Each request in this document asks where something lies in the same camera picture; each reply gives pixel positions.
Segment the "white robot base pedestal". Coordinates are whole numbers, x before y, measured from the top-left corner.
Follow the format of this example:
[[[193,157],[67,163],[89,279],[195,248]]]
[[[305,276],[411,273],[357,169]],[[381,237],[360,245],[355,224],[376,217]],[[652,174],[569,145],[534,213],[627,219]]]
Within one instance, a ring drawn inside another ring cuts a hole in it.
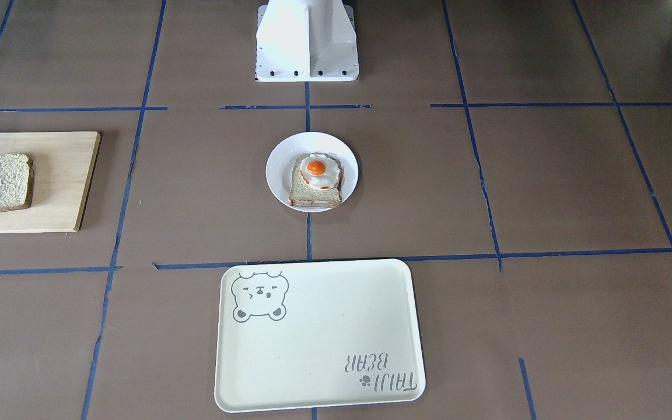
[[[358,79],[354,10],[342,1],[269,1],[258,8],[259,82]]]

